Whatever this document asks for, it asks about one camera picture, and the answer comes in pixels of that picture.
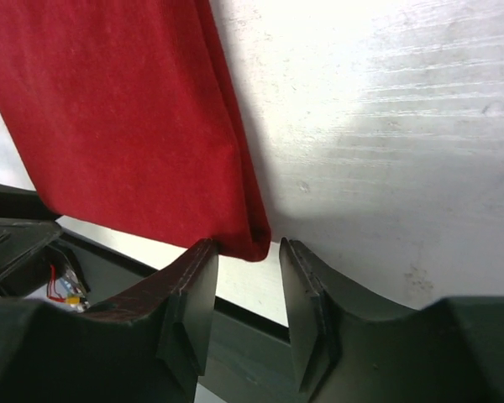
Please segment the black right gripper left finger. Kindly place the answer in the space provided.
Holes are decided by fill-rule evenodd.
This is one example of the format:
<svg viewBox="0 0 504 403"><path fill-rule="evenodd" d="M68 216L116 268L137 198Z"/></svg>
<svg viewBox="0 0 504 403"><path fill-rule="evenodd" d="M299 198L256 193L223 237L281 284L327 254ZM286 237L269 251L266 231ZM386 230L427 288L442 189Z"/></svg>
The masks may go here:
<svg viewBox="0 0 504 403"><path fill-rule="evenodd" d="M166 268L97 303L97 347L134 402L192 402L205 373L218 277L218 247L195 243Z"/></svg>

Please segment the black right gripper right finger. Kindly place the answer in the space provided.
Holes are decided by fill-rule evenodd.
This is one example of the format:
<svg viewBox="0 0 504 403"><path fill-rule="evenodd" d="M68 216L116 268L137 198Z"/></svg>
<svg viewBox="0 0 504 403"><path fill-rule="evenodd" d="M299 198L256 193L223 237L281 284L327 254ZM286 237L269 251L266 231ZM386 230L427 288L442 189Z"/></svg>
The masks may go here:
<svg viewBox="0 0 504 403"><path fill-rule="evenodd" d="M280 264L299 392L310 402L443 402L444 303L381 297L285 238Z"/></svg>

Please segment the red t shirt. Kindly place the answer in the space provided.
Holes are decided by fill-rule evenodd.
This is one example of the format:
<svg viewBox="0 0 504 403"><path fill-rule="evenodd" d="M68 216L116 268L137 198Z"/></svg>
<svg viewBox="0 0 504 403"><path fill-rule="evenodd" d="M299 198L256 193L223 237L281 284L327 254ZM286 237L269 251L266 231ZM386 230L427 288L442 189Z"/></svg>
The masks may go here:
<svg viewBox="0 0 504 403"><path fill-rule="evenodd" d="M0 113L54 212L261 261L270 225L207 1L0 1Z"/></svg>

